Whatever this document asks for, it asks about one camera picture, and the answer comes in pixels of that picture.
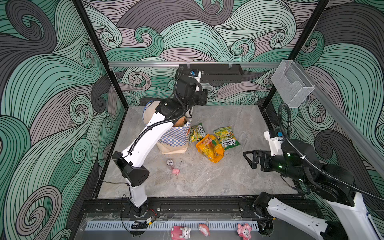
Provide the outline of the green Fox's candy bag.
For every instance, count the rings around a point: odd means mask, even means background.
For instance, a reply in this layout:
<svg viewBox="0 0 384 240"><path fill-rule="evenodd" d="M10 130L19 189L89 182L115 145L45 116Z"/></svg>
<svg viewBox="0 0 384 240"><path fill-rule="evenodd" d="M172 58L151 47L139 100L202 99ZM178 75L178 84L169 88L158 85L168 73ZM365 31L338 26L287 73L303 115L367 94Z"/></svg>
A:
<svg viewBox="0 0 384 240"><path fill-rule="evenodd" d="M222 127L214 130L214 134L226 150L240 146L241 144L234 135L232 127Z"/></svg>
<svg viewBox="0 0 384 240"><path fill-rule="evenodd" d="M190 130L190 143L201 141L206 135L202 123L192 126Z"/></svg>

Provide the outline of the yellow orange candy bag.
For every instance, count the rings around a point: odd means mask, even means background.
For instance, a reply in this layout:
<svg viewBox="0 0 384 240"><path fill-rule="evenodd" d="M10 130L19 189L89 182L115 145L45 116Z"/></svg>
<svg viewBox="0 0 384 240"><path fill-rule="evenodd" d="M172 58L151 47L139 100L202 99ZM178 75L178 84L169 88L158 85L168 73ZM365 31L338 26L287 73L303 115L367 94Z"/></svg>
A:
<svg viewBox="0 0 384 240"><path fill-rule="evenodd" d="M213 163L218 163L224 157L225 153L222 144L214 135L206 135L196 144L196 148L199 153Z"/></svg>

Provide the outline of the blue checkered paper bag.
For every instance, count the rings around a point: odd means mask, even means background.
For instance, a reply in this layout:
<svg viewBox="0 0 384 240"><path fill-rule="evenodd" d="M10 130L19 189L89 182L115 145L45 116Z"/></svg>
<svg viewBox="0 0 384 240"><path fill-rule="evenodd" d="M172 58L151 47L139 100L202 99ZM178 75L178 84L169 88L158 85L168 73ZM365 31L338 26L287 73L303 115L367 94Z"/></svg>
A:
<svg viewBox="0 0 384 240"><path fill-rule="evenodd" d="M149 101L143 110L143 121L147 125L155 113L155 108L160 101ZM190 111L185 113L186 124L183 127L172 127L157 142L162 155L182 154L187 151L190 142L190 130L192 115Z"/></svg>

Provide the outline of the orange snack pouch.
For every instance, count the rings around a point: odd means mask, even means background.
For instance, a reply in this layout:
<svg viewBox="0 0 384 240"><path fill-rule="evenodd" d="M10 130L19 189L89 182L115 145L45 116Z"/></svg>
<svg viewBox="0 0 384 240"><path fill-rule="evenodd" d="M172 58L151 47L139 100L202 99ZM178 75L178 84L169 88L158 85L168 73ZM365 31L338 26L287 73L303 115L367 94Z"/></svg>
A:
<svg viewBox="0 0 384 240"><path fill-rule="evenodd" d="M174 127L183 127L186 124L186 118L182 117L174 124Z"/></svg>

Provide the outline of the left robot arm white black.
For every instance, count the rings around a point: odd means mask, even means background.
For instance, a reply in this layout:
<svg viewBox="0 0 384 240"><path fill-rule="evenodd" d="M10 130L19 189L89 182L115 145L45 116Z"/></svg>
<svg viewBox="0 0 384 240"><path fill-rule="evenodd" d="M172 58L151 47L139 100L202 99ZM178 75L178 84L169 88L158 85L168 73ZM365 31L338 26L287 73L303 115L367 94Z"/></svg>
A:
<svg viewBox="0 0 384 240"><path fill-rule="evenodd" d="M141 217L148 208L145 181L149 170L144 167L146 157L159 139L173 127L186 112L195 105L204 106L208 101L208 90L192 90L179 94L174 91L172 98L160 101L147 126L123 152L114 152L112 160L122 173L130 189L130 201L133 215Z"/></svg>

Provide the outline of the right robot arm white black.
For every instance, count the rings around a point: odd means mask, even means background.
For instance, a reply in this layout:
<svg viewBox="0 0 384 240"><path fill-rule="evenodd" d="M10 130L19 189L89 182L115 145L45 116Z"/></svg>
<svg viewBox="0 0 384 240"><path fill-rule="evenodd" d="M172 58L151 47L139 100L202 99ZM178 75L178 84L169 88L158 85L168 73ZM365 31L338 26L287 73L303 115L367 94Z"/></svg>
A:
<svg viewBox="0 0 384 240"><path fill-rule="evenodd" d="M316 218L284 204L277 197L262 192L254 201L256 215L277 218L305 232L316 240L382 240L384 237L367 210L362 193L356 191L352 173L338 165L322 164L313 146L299 140L281 144L282 154L247 151L244 158L251 168L276 172L304 184L308 193L322 198L338 217L332 222Z"/></svg>

